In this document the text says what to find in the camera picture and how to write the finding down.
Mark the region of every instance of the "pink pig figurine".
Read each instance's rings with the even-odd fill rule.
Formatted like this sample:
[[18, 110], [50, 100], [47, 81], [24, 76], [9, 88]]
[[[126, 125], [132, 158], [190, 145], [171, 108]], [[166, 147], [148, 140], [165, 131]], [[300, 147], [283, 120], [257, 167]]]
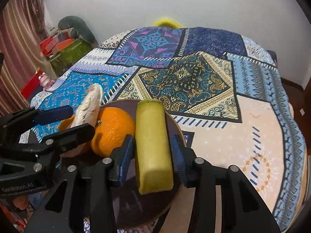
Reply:
[[48, 76], [46, 73], [42, 73], [42, 75], [39, 76], [39, 81], [40, 85], [43, 86], [43, 90], [49, 89], [55, 83], [55, 80], [51, 80], [50, 76]]

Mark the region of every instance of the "patchwork tablecloth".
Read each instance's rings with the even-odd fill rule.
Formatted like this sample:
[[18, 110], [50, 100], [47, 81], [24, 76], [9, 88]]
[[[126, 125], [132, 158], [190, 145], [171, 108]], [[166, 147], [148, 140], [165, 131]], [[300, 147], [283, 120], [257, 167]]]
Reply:
[[[305, 141], [290, 115], [277, 67], [256, 42], [207, 28], [127, 31], [79, 60], [31, 106], [69, 104], [75, 110], [93, 83], [103, 87], [103, 104], [161, 100], [197, 156], [216, 166], [238, 165], [281, 230], [290, 225], [304, 196]], [[59, 125], [33, 131], [41, 140]], [[187, 232], [193, 195], [191, 189], [179, 193], [161, 232]], [[128, 232], [152, 232], [156, 223]]]

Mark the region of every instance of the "wooden floor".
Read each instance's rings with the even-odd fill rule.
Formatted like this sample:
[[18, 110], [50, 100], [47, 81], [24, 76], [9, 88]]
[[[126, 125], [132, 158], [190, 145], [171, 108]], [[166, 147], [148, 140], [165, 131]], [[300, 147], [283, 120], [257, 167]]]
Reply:
[[[289, 101], [294, 109], [294, 119], [298, 123], [298, 126], [304, 135], [306, 140], [308, 154], [311, 154], [311, 109], [308, 109], [305, 104], [303, 92], [299, 89], [283, 84], [283, 87], [288, 95]], [[305, 111], [304, 115], [301, 115], [300, 110]]]

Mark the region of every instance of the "silver screw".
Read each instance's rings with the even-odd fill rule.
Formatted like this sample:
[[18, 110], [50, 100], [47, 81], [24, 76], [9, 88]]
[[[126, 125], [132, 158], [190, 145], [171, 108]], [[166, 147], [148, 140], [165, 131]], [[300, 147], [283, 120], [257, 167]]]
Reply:
[[42, 165], [40, 163], [35, 163], [34, 164], [34, 171], [39, 172], [42, 169]]
[[103, 159], [103, 163], [104, 164], [109, 164], [109, 163], [111, 163], [112, 162], [112, 159], [111, 158], [104, 158]]
[[196, 158], [196, 159], [194, 160], [194, 162], [196, 162], [197, 164], [203, 164], [203, 163], [204, 163], [204, 159], [202, 159], [202, 158]]
[[230, 170], [233, 172], [237, 172], [239, 170], [239, 168], [235, 165], [230, 166]]
[[68, 170], [69, 172], [74, 172], [76, 169], [77, 169], [77, 167], [74, 166], [74, 165], [68, 166], [68, 168], [67, 168], [67, 170]]
[[51, 144], [54, 143], [54, 141], [53, 141], [53, 139], [48, 139], [48, 140], [46, 140], [45, 143], [46, 143], [47, 145], [51, 145]]

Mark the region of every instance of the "pink curtain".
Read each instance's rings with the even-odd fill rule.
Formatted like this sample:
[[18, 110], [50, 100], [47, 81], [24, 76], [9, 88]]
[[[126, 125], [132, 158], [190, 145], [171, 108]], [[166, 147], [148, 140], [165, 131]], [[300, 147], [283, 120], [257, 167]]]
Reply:
[[0, 13], [0, 116], [26, 108], [20, 90], [38, 67], [55, 78], [39, 43], [47, 37], [43, 0], [10, 0]]

